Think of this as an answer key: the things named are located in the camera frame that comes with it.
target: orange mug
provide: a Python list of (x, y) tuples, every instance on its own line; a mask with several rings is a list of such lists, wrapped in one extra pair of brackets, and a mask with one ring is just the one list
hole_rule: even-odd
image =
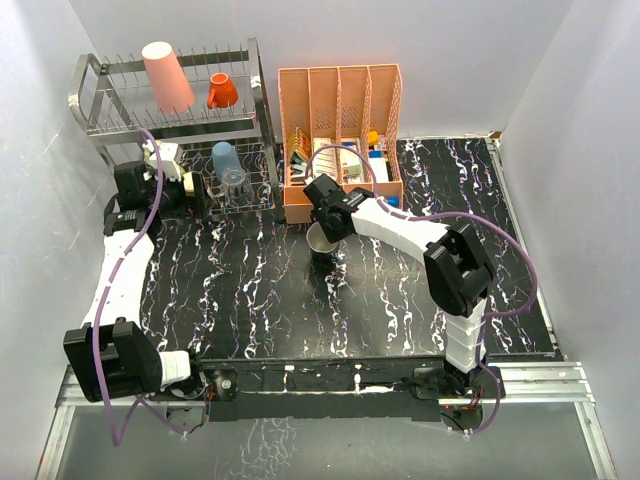
[(226, 73), (216, 73), (209, 83), (207, 107), (227, 108), (238, 101), (238, 90)]

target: mug handle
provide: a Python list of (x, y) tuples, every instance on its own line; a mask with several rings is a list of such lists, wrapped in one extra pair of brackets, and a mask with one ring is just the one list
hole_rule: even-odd
[(209, 98), (207, 99), (207, 107), (209, 107), (210, 109), (216, 108), (216, 102), (213, 101), (213, 97), (215, 97), (215, 95), (216, 95), (215, 88), (210, 88)]

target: pink tumbler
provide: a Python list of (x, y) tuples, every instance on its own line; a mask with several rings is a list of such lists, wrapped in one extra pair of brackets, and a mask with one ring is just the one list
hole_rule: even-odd
[(196, 101), (178, 58), (167, 42), (153, 42), (142, 49), (156, 103), (165, 113), (182, 113)]

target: black marble table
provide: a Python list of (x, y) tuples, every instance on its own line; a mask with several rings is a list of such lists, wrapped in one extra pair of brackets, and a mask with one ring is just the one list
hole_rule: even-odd
[[(464, 211), (515, 234), (484, 139), (398, 142), (405, 209)], [(306, 225), (271, 212), (167, 225), (147, 270), (141, 317), (158, 349), (194, 347), (203, 359), (438, 354), (443, 313), (423, 267), (381, 242), (352, 236), (329, 263), (311, 259)], [(504, 240), (479, 229), (498, 281), (496, 311), (529, 294), (526, 268)], [(493, 353), (553, 352), (539, 306), (494, 319)]]

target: metal dish rack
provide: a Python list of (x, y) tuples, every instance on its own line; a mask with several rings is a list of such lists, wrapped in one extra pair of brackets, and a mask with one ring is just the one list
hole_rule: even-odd
[[(156, 106), (142, 60), (129, 54), (127, 60), (118, 55), (115, 63), (106, 57), (100, 63), (93, 54), (81, 55), (69, 94), (69, 107), (80, 128), (110, 168), (116, 162), (107, 147), (131, 143), (140, 146), (142, 139), (137, 130), (141, 127), (158, 140), (179, 139), (176, 141), (185, 151), (185, 166), (195, 161), (196, 165), (190, 166), (205, 173), (214, 217), (274, 209), (277, 219), (284, 221), (277, 171), (281, 159), (275, 148), (257, 40), (250, 38), (246, 49), (240, 45), (239, 50), (227, 47), (220, 51), (216, 46), (215, 51), (207, 52), (203, 47), (201, 53), (191, 49), (183, 54), (178, 50), (177, 56), (196, 102), (186, 112), (165, 114)], [(92, 86), (87, 85), (89, 72), (95, 76)], [(239, 99), (233, 107), (209, 110), (209, 79), (218, 72), (231, 77)], [(255, 193), (248, 204), (232, 205), (220, 200), (210, 162), (211, 147), (220, 140), (236, 145), (247, 169)]]

